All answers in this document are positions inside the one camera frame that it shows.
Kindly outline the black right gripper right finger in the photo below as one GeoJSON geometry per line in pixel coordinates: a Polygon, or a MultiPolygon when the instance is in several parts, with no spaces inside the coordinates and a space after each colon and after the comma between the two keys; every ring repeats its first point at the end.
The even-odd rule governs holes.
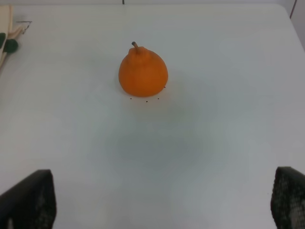
{"type": "Polygon", "coordinates": [[[304,229],[304,174],[292,167],[278,167],[275,172],[270,208],[278,229],[304,229]]]}

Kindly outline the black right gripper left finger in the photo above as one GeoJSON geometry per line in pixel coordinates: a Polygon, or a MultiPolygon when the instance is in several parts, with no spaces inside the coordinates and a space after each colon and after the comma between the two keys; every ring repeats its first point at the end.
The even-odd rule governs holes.
{"type": "Polygon", "coordinates": [[[51,170],[37,170],[0,196],[2,229],[51,229],[57,203],[51,170]]]}

